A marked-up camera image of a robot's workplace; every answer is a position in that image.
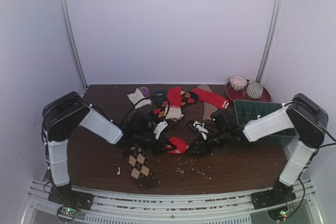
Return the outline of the red snowflake sock pair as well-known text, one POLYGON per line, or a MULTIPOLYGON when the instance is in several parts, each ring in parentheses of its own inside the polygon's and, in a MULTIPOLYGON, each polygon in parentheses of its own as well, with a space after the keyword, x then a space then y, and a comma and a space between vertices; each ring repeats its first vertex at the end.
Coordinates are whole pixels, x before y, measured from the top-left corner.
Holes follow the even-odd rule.
POLYGON ((172 150, 168 151, 169 154, 184 154, 189 147, 183 139, 178 137, 170 137, 169 141, 171 144, 167 148, 172 148, 172 150))

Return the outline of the brown beige argyle sock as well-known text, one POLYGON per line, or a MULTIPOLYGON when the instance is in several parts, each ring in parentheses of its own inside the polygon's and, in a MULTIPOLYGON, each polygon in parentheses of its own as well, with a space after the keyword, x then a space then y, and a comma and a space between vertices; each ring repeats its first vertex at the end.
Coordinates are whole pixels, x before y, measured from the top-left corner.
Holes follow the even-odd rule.
POLYGON ((122 155, 130 170, 132 181, 139 190, 146 191, 159 185, 159 181, 151 171, 143 148, 133 145, 124 150, 122 155))

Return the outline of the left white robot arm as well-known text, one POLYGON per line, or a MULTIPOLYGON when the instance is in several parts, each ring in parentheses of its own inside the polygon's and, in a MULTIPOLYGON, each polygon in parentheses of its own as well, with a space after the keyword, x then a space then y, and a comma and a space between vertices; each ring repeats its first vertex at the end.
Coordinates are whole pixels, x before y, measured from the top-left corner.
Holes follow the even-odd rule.
POLYGON ((136 112, 129 121, 115 124, 97 106, 87 103, 72 91, 46 105, 42 112, 41 138, 46 147, 46 162, 56 198, 71 205, 76 197, 71 189, 68 172, 67 146, 74 131, 81 127, 91 134, 121 149, 151 148, 162 152, 166 140, 162 138, 168 122, 155 123, 150 116, 136 112))

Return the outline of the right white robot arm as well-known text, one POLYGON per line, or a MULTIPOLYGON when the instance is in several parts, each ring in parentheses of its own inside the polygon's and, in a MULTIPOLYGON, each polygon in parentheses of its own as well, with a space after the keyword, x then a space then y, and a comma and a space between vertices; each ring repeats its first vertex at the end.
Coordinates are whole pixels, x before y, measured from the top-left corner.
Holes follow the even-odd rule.
POLYGON ((215 148, 225 144, 254 144, 264 137, 293 129, 298 143, 289 161, 279 175, 274 188, 269 192, 272 203, 279 204, 289 196, 289 187, 300 177, 308 163, 324 142, 329 116, 319 105, 302 93, 283 103, 267 114, 259 114, 242 124, 234 119, 228 110, 217 110, 211 114, 215 131, 210 131, 203 123, 188 122, 188 127, 199 132, 200 137, 193 141, 187 154, 208 156, 215 148))

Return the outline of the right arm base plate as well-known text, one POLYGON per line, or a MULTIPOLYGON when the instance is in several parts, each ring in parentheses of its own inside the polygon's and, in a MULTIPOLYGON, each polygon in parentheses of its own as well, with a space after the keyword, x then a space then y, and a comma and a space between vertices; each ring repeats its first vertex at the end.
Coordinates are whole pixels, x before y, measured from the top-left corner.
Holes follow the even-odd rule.
POLYGON ((277 194, 274 189, 251 194, 251 201, 255 210, 285 204, 288 201, 294 201, 296 198, 296 194, 293 191, 283 195, 282 193, 277 194))

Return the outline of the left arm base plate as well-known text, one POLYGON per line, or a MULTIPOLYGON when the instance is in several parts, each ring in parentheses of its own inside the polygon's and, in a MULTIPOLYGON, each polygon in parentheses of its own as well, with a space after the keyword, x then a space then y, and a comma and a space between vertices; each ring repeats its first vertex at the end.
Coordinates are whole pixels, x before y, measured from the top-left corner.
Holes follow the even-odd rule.
POLYGON ((48 196, 48 200, 51 202, 79 210, 91 210, 93 198, 93 194, 80 191, 71 191, 69 194, 59 195, 56 191, 52 190, 48 196))

